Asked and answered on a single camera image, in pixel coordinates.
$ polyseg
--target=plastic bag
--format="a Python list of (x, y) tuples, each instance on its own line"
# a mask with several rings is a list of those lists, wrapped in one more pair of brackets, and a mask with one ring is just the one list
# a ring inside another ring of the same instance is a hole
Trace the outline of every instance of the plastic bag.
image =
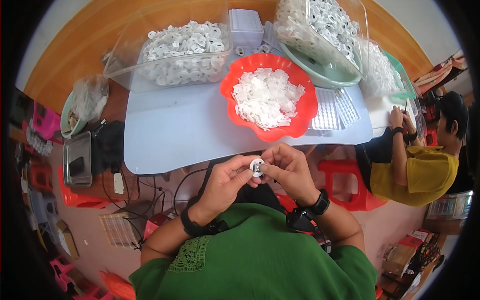
[(115, 273), (100, 271), (100, 278), (110, 293), (126, 300), (135, 300), (135, 291), (130, 283), (126, 283), (122, 277)]
[(73, 84), (71, 111), (78, 119), (98, 121), (108, 100), (108, 80), (101, 74), (89, 75)]

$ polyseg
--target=red bowl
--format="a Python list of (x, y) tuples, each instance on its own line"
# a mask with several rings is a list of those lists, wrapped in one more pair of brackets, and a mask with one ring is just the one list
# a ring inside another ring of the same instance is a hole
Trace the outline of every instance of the red bowl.
[[(282, 69), (288, 74), (290, 83), (294, 85), (301, 84), (305, 87), (305, 94), (300, 97), (296, 104), (298, 114), (291, 118), (290, 126), (281, 126), (271, 128), (270, 131), (264, 131), (255, 123), (243, 120), (235, 112), (237, 102), (232, 96), (233, 86), (239, 83), (239, 78), (243, 72), (255, 72), (257, 68), (272, 68), (273, 71)], [(284, 136), (301, 137), (307, 132), (310, 122), (317, 115), (318, 111), (315, 87), (308, 78), (307, 73), (295, 63), (274, 54), (258, 53), (236, 60), (230, 66), (230, 72), (220, 85), (220, 93), (227, 99), (228, 117), (230, 117), (230, 120), (239, 126), (252, 128), (257, 136), (265, 142), (274, 142)]]

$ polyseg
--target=orange plastic bag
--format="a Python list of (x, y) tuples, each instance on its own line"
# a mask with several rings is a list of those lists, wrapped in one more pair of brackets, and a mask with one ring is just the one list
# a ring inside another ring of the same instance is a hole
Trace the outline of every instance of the orange plastic bag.
[(108, 290), (117, 297), (125, 300), (135, 300), (135, 291), (130, 283), (123, 280), (115, 273), (105, 273), (100, 271), (100, 277)]

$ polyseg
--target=metal tray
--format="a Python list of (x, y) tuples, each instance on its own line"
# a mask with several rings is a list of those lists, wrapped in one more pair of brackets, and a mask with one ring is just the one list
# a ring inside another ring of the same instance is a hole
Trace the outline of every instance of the metal tray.
[[(91, 145), (92, 133), (90, 131), (81, 133), (63, 144), (63, 183), (65, 186), (88, 188), (92, 185)], [(84, 158), (84, 171), (72, 177), (69, 165), (79, 157)]]

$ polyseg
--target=person's left hand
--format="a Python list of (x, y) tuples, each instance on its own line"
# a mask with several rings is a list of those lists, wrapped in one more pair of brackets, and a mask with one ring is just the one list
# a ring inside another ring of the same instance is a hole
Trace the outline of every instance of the person's left hand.
[(390, 113), (390, 117), (388, 119), (392, 124), (392, 129), (397, 127), (403, 127), (403, 114), (400, 111), (400, 107), (393, 106), (393, 110)]
[(197, 203), (198, 210), (214, 219), (230, 207), (244, 184), (248, 183), (256, 188), (262, 182), (260, 178), (253, 177), (253, 171), (250, 170), (250, 163), (256, 158), (261, 157), (237, 155), (215, 165), (205, 191)]

